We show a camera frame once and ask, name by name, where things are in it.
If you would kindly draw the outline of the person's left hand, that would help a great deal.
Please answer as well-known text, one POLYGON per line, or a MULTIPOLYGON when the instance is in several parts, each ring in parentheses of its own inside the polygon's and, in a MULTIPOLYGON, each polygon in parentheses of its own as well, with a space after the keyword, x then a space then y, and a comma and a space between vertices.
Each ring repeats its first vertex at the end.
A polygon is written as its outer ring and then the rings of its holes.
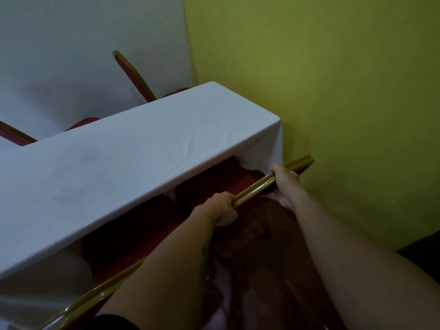
POLYGON ((233 207, 233 199, 234 195, 231 193, 215 193, 203 204, 196 206, 191 215, 202 217, 216 226, 216 217, 220 212, 220 208, 233 207))

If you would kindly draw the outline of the person's right hand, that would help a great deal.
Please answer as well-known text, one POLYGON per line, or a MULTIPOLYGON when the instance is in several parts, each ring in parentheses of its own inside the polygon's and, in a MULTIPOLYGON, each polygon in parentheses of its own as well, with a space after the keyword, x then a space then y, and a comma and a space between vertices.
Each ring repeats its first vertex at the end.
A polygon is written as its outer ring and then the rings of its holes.
POLYGON ((299 181, 299 175, 293 171, 289 171, 282 165, 274 164, 271 171, 275 175, 275 183, 277 186, 273 191, 281 191, 287 198, 287 205, 282 205, 283 208, 296 213, 297 205, 305 193, 305 189, 302 187, 299 181))

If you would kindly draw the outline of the gold frame red chair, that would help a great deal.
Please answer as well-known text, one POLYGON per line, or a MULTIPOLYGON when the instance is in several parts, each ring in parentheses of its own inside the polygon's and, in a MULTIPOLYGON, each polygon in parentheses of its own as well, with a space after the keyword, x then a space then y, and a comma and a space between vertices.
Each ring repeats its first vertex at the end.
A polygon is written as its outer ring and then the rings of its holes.
POLYGON ((228 158, 180 183, 177 200, 161 194, 143 202, 111 222, 94 230, 83 240, 86 259, 97 286, 54 316, 39 330, 80 329, 94 313, 142 265, 145 257, 198 205, 214 193, 234 194, 232 206, 254 203, 262 192, 275 186, 275 176, 241 167, 228 158))
MULTIPOLYGON (((77 123, 75 123, 72 127, 68 128, 67 131, 73 130, 75 128, 99 121, 100 118, 97 117, 88 117, 77 123)), ((36 143, 37 140, 24 132, 19 131, 18 129, 0 121, 0 137, 17 144, 19 146, 26 146, 31 143, 36 143)))
POLYGON ((147 103, 156 101, 157 98, 151 91, 150 87, 147 85, 143 77, 138 73, 135 67, 122 55, 118 50, 112 52, 113 58, 116 60, 118 65, 127 75, 129 80, 135 86, 137 91, 146 100, 147 103))

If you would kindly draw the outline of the person's right forearm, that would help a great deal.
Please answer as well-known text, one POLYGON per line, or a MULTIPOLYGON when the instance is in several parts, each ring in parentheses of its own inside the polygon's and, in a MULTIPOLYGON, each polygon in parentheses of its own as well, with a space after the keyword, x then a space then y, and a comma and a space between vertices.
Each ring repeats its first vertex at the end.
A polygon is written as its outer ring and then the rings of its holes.
POLYGON ((289 192, 308 249, 350 330, 440 330, 440 285, 336 219, 302 187, 289 192))

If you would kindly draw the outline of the person's left forearm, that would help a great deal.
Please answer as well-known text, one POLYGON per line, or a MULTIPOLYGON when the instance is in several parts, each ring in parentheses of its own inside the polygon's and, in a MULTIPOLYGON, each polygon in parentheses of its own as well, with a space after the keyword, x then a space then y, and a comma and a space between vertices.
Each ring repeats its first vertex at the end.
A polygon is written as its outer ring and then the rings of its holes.
POLYGON ((210 221, 190 215, 97 315, 122 316, 140 330, 197 330, 213 228, 210 221))

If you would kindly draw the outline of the white tablecloth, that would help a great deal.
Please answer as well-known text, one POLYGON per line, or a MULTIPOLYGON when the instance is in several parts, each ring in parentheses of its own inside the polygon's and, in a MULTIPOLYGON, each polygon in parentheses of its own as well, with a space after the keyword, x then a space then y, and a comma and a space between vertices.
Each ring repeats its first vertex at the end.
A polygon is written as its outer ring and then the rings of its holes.
POLYGON ((278 116, 209 82, 0 155, 0 324, 35 330, 92 289, 80 240, 235 156, 282 162, 278 116))

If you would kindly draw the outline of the black sleeve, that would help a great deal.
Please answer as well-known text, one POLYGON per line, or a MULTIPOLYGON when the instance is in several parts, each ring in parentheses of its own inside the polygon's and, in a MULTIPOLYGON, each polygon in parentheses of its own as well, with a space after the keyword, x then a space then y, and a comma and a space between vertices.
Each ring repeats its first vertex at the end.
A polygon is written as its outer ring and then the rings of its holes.
POLYGON ((134 323, 118 315, 97 315, 86 330, 140 330, 134 323))

